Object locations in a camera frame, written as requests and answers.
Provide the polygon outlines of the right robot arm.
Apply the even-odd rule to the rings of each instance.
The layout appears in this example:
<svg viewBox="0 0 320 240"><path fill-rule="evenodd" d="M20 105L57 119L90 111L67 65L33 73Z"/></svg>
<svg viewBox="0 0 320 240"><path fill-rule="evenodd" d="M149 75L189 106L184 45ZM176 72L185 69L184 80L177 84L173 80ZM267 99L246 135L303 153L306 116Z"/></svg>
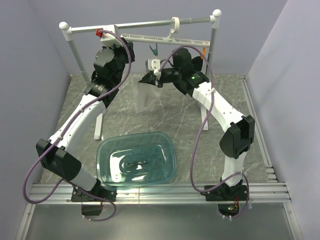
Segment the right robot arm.
<svg viewBox="0 0 320 240"><path fill-rule="evenodd" d="M141 83L163 87L172 83L182 94L190 95L207 111L200 129L203 130L209 116L213 116L221 126L224 135L219 142L224 153L224 171L220 183L208 189L194 189L202 194L220 193L226 200L233 199L246 179L243 174L244 160L251 148L255 134L255 119L243 115L230 105L215 89L214 75L206 76L203 63L208 60L203 54L191 57L187 46L172 51L168 59L146 61L146 75Z"/></svg>

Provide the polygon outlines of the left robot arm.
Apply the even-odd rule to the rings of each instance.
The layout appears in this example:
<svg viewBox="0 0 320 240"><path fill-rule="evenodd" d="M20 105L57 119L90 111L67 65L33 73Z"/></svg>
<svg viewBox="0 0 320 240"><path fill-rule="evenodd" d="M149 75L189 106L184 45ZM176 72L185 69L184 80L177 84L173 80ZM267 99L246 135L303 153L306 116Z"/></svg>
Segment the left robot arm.
<svg viewBox="0 0 320 240"><path fill-rule="evenodd" d="M96 118L102 114L118 93L126 64L135 61L134 44L103 47L96 54L91 82L84 91L80 103L49 140L40 139L36 144L44 169L83 189L89 201L101 195L100 181L88 173L82 163L74 157L80 141Z"/></svg>

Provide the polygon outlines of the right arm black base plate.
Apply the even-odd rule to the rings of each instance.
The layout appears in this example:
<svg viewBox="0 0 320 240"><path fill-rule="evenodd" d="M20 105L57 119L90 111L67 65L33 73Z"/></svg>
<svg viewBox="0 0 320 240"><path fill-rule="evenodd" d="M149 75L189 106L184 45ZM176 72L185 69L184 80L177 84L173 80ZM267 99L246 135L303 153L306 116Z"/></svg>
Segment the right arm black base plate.
<svg viewBox="0 0 320 240"><path fill-rule="evenodd" d="M249 203L249 187L244 185L242 180L234 186L223 183L216 189L209 191L211 187L213 186L205 185L205 192L201 195L205 197L207 202L218 202L218 211L222 217L235 218L245 210L241 209L240 202L245 201L245 206Z"/></svg>

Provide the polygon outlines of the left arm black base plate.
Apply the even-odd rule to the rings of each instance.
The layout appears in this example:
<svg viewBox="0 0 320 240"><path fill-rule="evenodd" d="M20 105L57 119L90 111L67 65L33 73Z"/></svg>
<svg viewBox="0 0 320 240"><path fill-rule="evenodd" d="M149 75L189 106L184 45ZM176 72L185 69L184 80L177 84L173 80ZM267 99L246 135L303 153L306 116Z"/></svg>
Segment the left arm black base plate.
<svg viewBox="0 0 320 240"><path fill-rule="evenodd" d="M91 220L93 222L102 222L109 220L116 214L116 196L116 190L107 190L100 186L96 190L89 192L80 187L74 187L70 201L72 203L81 203L81 214L87 220ZM109 203L113 207L113 211L111 212L110 216L102 219L94 219L93 217L98 217L101 215L105 203Z"/></svg>

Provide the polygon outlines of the white underwear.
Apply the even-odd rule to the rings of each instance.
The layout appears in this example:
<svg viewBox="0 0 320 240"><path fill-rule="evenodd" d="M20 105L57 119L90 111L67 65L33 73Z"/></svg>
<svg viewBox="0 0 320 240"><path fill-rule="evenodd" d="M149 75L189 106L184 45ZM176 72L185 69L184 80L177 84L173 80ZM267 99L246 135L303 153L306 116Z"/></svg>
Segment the white underwear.
<svg viewBox="0 0 320 240"><path fill-rule="evenodd" d="M133 90L134 108L136 113L141 113L147 110L161 94L161 89L157 86L139 83L143 76L133 76L131 85Z"/></svg>

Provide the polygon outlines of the white plastic clip hanger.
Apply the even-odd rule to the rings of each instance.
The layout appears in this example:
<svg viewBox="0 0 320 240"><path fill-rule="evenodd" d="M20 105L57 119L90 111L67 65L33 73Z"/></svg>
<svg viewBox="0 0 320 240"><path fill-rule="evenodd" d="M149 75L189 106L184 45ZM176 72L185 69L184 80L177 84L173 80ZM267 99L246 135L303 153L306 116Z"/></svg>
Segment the white plastic clip hanger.
<svg viewBox="0 0 320 240"><path fill-rule="evenodd" d="M176 34L180 29L181 21L178 17L172 17L172 20L174 21L174 24L173 24L173 27L170 29L169 35L167 37L125 34L125 33L123 33L121 37L128 42L192 46L192 47L202 47L202 48L208 48L210 46L210 42L205 40L174 38L174 34Z"/></svg>

